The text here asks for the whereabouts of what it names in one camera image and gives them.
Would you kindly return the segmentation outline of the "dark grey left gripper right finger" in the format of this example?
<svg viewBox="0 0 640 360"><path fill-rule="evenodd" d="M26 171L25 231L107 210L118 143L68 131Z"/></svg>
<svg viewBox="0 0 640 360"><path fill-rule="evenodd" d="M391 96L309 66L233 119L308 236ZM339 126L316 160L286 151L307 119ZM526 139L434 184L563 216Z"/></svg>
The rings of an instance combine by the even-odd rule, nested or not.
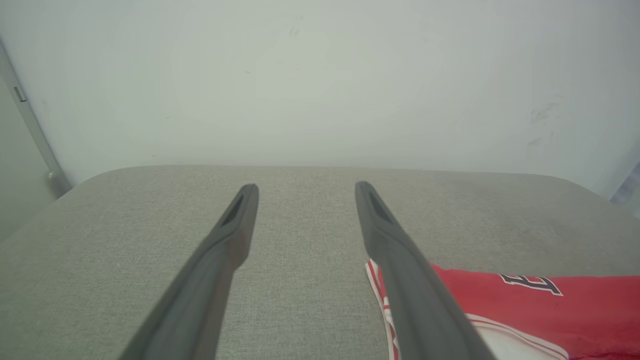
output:
<svg viewBox="0 0 640 360"><path fill-rule="evenodd" d="M402 360L496 360L375 187L355 184L366 252L382 271Z"/></svg>

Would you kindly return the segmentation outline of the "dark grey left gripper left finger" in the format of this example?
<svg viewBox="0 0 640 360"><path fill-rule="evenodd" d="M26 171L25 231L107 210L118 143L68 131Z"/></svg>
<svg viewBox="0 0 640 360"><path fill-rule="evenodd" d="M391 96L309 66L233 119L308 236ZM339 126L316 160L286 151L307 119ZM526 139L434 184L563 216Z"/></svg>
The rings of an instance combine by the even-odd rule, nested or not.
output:
<svg viewBox="0 0 640 360"><path fill-rule="evenodd" d="M249 257L258 207L258 186L245 184L119 360L215 360L234 273Z"/></svg>

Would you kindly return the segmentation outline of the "red and white jersey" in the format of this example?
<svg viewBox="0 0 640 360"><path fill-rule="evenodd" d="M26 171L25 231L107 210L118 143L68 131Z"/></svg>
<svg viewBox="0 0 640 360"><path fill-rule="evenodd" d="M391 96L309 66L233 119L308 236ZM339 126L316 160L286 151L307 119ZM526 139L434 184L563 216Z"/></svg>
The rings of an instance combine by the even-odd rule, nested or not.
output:
<svg viewBox="0 0 640 360"><path fill-rule="evenodd" d="M434 271L491 360L640 360L640 276Z"/></svg>

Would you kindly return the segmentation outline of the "grey fabric pad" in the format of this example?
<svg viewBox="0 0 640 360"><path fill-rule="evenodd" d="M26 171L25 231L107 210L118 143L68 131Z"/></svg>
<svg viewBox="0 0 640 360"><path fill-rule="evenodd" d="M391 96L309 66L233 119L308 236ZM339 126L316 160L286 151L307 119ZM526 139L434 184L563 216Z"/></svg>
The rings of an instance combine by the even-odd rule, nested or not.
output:
<svg viewBox="0 0 640 360"><path fill-rule="evenodd" d="M355 184L443 268L640 275L640 219L562 178L154 165L98 174L0 242L0 360L118 360L240 187L259 187L218 360L384 360Z"/></svg>

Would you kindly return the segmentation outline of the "grey metal pole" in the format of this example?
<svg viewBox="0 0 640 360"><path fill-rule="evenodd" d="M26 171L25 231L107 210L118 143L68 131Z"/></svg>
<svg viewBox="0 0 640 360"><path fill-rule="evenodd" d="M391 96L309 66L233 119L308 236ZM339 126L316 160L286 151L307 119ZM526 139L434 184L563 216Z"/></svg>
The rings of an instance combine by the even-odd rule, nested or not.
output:
<svg viewBox="0 0 640 360"><path fill-rule="evenodd" d="M73 189L73 185L71 185L51 150L50 144L42 131L37 117L35 116L31 103L23 90L21 82L18 79L18 75L9 59L9 55L2 41L0 41L0 75L3 77L11 96L13 97L13 101L16 104L17 110L22 117L26 128L29 130L30 136L34 141L35 146L38 148L39 154L48 168L45 182L53 196L59 199L64 196L64 194L71 191L71 189Z"/></svg>

